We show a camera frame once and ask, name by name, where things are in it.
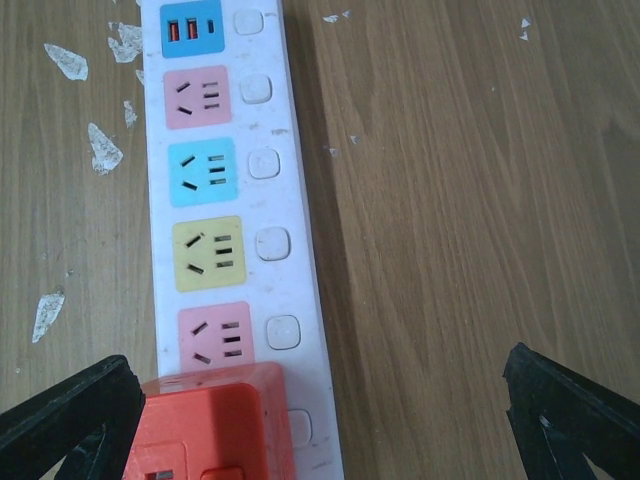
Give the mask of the white power strip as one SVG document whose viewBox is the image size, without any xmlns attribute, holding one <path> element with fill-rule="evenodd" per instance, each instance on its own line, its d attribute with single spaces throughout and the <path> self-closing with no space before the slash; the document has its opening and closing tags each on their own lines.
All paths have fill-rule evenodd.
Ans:
<svg viewBox="0 0 640 480">
<path fill-rule="evenodd" d="M 144 1 L 160 376 L 272 361 L 296 475 L 344 475 L 278 1 Z"/>
</svg>

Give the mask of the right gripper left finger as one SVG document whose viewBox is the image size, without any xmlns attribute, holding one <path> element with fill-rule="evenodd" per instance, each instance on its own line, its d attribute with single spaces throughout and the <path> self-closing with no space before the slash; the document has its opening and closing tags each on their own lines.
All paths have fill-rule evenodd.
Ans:
<svg viewBox="0 0 640 480">
<path fill-rule="evenodd" d="M 1 477 L 122 478 L 145 400 L 125 356 L 100 360 L 1 414 Z"/>
</svg>

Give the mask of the red cube socket adapter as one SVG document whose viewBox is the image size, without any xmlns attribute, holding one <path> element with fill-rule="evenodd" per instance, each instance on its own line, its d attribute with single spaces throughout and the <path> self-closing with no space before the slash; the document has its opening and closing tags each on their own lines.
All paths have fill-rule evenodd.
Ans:
<svg viewBox="0 0 640 480">
<path fill-rule="evenodd" d="M 124 478 L 295 478 L 279 364 L 166 376 L 142 391 L 145 406 Z"/>
</svg>

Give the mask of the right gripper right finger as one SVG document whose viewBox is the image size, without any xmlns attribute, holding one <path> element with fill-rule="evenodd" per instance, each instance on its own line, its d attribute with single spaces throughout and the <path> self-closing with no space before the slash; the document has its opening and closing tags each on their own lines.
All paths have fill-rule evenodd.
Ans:
<svg viewBox="0 0 640 480">
<path fill-rule="evenodd" d="M 639 477 L 639 405 L 518 343 L 507 417 L 529 479 Z"/>
</svg>

